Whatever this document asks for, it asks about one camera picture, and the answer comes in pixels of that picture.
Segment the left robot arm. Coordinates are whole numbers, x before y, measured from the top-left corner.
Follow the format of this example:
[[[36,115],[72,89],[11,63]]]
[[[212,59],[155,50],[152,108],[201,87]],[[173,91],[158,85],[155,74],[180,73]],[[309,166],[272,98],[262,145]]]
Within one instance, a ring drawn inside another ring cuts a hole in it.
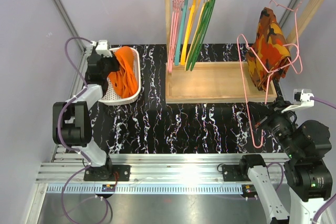
[[[89,110],[108,90],[108,75],[119,70],[119,62],[109,49],[93,52],[81,91],[65,102],[53,105],[53,140],[87,160],[86,170],[101,180],[119,179],[111,158],[92,138]]]

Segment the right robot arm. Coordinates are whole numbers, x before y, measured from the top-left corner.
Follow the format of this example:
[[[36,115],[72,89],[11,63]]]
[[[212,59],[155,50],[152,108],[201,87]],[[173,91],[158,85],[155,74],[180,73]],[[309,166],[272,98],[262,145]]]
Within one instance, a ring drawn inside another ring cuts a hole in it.
[[[282,99],[270,105],[248,105],[260,114],[259,120],[252,120],[253,128],[269,131],[289,158],[283,165],[283,174],[290,191],[290,211],[279,199],[261,155],[242,156],[239,176],[254,185],[267,223],[317,223],[335,200],[331,194],[332,175],[323,161],[332,148],[329,128],[316,120],[298,126],[291,103]]]

